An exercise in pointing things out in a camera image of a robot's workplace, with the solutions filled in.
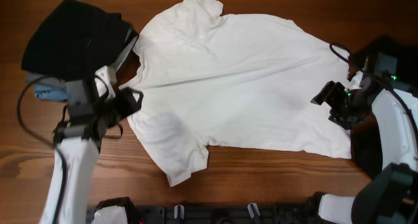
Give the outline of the white t-shirt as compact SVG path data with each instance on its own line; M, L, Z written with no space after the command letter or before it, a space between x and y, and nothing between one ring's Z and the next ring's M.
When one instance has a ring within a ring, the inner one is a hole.
M207 167L208 146L351 156L349 133L312 103L329 81L352 86L348 54L292 20L183 0L143 28L134 51L127 86L144 98L128 122L170 186Z

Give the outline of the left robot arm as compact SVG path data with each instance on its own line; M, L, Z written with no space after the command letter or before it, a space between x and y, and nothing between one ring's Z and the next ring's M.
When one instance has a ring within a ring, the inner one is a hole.
M138 112L143 93L123 88L111 96L100 77L66 82L69 119L61 120L53 136L54 171L41 223L85 223L88 193L102 140L109 128Z

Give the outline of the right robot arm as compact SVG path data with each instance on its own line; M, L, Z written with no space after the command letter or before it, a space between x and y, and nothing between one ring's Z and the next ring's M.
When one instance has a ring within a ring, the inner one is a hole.
M399 87L398 60L381 52L368 56L358 89L330 81L312 99L330 106L329 120L352 129L376 118L380 172L354 197L323 195L318 214L333 223L417 222L417 98Z

